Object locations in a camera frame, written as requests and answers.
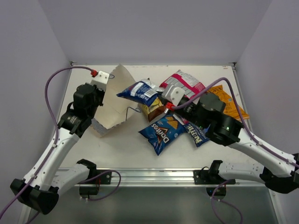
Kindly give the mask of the small blue snack bag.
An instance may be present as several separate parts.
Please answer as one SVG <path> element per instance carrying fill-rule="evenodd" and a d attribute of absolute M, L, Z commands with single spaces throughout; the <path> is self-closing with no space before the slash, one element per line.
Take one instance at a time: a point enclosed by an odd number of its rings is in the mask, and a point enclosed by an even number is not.
<path fill-rule="evenodd" d="M 164 88 L 156 86 L 149 79 L 142 79 L 116 94 L 117 97 L 125 98 L 146 106 L 151 106 Z"/>

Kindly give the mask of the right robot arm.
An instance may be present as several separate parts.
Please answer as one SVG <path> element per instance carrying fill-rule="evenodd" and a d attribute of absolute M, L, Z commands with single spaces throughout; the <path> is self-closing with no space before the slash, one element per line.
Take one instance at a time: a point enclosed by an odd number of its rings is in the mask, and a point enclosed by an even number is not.
<path fill-rule="evenodd" d="M 200 128 L 214 143 L 235 149 L 254 159 L 254 163 L 236 164 L 214 160 L 209 170 L 202 171 L 202 180 L 211 183 L 236 179 L 254 181 L 282 194 L 299 187 L 299 155 L 282 152 L 247 132 L 244 124 L 224 114 L 226 104 L 213 93 L 204 93 L 197 104 L 190 103 L 174 112 Z"/>

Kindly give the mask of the blue checkered paper bag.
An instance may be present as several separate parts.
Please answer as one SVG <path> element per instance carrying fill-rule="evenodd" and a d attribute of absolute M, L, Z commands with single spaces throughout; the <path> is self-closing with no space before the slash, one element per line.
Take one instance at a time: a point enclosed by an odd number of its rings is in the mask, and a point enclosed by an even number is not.
<path fill-rule="evenodd" d="M 91 127 L 98 137 L 104 137 L 117 126 L 123 124 L 134 114 L 137 103 L 120 98 L 118 93 L 135 83 L 129 71 L 121 64 L 111 72 L 114 78 L 107 83 L 103 106 L 99 107 Z"/>

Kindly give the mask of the brown Chuba chips bag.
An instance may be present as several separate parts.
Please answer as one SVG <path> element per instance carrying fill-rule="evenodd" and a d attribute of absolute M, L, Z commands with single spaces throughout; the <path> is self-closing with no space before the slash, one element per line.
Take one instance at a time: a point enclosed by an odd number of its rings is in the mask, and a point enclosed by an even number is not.
<path fill-rule="evenodd" d="M 165 106 L 159 98 L 156 98 L 150 106 L 138 104 L 138 108 L 144 114 L 148 122 L 151 122 L 165 111 Z"/>

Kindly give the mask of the blue Doritos bag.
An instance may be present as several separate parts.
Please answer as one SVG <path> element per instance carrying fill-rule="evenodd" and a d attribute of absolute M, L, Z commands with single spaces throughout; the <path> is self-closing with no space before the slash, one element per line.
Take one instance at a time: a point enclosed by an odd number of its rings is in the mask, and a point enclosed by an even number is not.
<path fill-rule="evenodd" d="M 185 127 L 173 114 L 161 119 L 139 131 L 152 145 L 156 155 L 160 155 L 175 139 L 185 133 Z"/>

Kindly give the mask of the blue Kettle chips bag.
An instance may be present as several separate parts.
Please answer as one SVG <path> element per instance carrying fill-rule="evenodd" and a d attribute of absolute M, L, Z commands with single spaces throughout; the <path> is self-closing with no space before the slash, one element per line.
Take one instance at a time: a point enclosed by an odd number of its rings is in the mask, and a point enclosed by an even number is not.
<path fill-rule="evenodd" d="M 193 139 L 196 147 L 200 147 L 210 140 L 208 137 L 206 137 L 208 128 L 199 128 L 191 122 L 185 124 L 184 128 L 186 132 L 190 135 L 190 137 Z"/>

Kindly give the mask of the pink snack bag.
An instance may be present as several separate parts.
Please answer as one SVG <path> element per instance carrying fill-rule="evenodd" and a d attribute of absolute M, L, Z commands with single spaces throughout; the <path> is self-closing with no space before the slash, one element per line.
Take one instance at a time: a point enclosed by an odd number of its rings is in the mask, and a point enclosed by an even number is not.
<path fill-rule="evenodd" d="M 198 79 L 181 70 L 164 80 L 159 87 L 166 88 L 169 84 L 183 89 L 188 99 L 194 98 L 195 95 L 206 88 Z"/>

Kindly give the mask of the orange Kettle chips bag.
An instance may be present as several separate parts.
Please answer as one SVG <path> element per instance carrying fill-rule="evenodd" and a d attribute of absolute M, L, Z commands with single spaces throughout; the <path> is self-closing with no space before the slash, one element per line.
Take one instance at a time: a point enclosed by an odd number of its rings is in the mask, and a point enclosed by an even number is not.
<path fill-rule="evenodd" d="M 215 94 L 219 97 L 221 101 L 223 101 L 226 104 L 226 107 L 223 111 L 224 114 L 231 116 L 239 121 L 241 121 L 241 118 L 239 116 L 238 110 L 235 106 L 235 103 L 233 101 L 233 98 L 224 91 L 222 85 L 211 87 L 208 92 Z"/>

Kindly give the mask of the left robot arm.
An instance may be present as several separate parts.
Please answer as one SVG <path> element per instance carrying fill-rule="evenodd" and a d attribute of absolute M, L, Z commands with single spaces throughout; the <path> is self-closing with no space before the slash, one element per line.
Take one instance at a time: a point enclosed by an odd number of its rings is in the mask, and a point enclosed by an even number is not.
<path fill-rule="evenodd" d="M 96 85 L 77 87 L 41 158 L 22 179 L 12 181 L 10 189 L 19 202 L 44 215 L 53 210 L 62 192 L 62 185 L 53 182 L 56 171 L 91 125 L 97 108 L 103 105 L 104 95 L 105 91 Z"/>

